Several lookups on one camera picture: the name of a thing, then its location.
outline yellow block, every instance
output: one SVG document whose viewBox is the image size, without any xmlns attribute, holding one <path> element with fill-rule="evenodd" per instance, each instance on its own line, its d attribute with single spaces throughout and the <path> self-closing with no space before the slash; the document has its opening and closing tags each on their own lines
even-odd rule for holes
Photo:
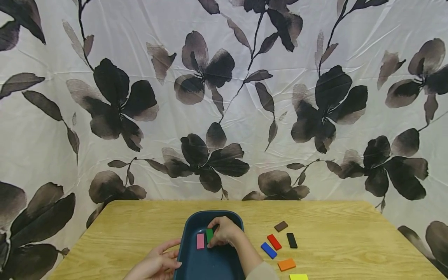
<svg viewBox="0 0 448 280">
<path fill-rule="evenodd" d="M 308 280 L 308 276 L 306 274 L 290 274 L 289 280 Z"/>
</svg>

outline colored tile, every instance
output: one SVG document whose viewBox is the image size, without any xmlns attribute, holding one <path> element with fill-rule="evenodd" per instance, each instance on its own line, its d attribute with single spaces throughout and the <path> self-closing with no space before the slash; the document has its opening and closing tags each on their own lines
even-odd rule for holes
<svg viewBox="0 0 448 280">
<path fill-rule="evenodd" d="M 261 245 L 261 249 L 266 252 L 266 254 L 274 259 L 277 256 L 277 253 L 272 249 L 266 242 Z"/>
<path fill-rule="evenodd" d="M 207 228 L 205 234 L 207 235 L 207 243 L 210 243 L 210 240 L 213 237 L 213 229 Z"/>
<path fill-rule="evenodd" d="M 286 259 L 278 263 L 280 271 L 285 271 L 296 267 L 296 263 L 292 258 Z"/>
<path fill-rule="evenodd" d="M 276 225 L 274 228 L 276 229 L 277 232 L 281 232 L 282 230 L 284 230 L 287 227 L 288 227 L 288 224 L 285 221 L 283 221 L 283 222 L 279 223 L 278 225 Z"/>
<path fill-rule="evenodd" d="M 277 238 L 273 234 L 268 235 L 267 239 L 269 240 L 269 242 L 272 244 L 272 247 L 274 247 L 276 251 L 281 249 L 281 244 L 278 242 Z"/>
<path fill-rule="evenodd" d="M 292 249 L 297 249 L 296 238 L 294 237 L 294 233 L 287 233 L 286 237 L 288 238 L 289 247 Z"/>
<path fill-rule="evenodd" d="M 290 274 L 289 280 L 308 280 L 308 275 L 306 275 L 306 274 Z"/>
<path fill-rule="evenodd" d="M 196 249 L 204 249 L 205 245 L 204 245 L 204 234 L 203 233 L 199 233 L 198 234 L 198 241 L 196 243 Z"/>
</svg>

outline beige sleeve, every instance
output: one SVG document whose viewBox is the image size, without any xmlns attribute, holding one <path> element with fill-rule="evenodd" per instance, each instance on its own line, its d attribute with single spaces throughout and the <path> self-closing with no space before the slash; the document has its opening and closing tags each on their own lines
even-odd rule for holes
<svg viewBox="0 0 448 280">
<path fill-rule="evenodd" d="M 262 262 L 249 273 L 246 280 L 279 280 L 279 277 L 267 262 Z"/>
</svg>

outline red block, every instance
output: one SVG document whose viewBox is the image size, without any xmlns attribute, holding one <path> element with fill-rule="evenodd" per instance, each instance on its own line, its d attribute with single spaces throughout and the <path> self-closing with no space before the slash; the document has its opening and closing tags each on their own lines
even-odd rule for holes
<svg viewBox="0 0 448 280">
<path fill-rule="evenodd" d="M 276 239 L 276 237 L 273 234 L 268 235 L 267 239 L 269 240 L 269 242 L 272 244 L 272 247 L 274 247 L 274 249 L 276 251 L 281 249 L 280 243 L 278 242 L 278 240 Z"/>
</svg>

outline plastic tray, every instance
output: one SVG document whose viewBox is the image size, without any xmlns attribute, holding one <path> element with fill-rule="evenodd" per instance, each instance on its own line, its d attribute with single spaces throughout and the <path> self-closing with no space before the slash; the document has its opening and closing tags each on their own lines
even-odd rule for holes
<svg viewBox="0 0 448 280">
<path fill-rule="evenodd" d="M 185 223 L 181 247 L 177 260 L 182 266 L 174 272 L 174 280 L 244 280 L 235 248 L 230 245 L 207 248 L 204 237 L 204 249 L 197 249 L 197 234 L 203 233 L 208 224 L 215 218 L 227 216 L 238 227 L 244 230 L 243 221 L 232 211 L 200 211 L 191 215 Z"/>
</svg>

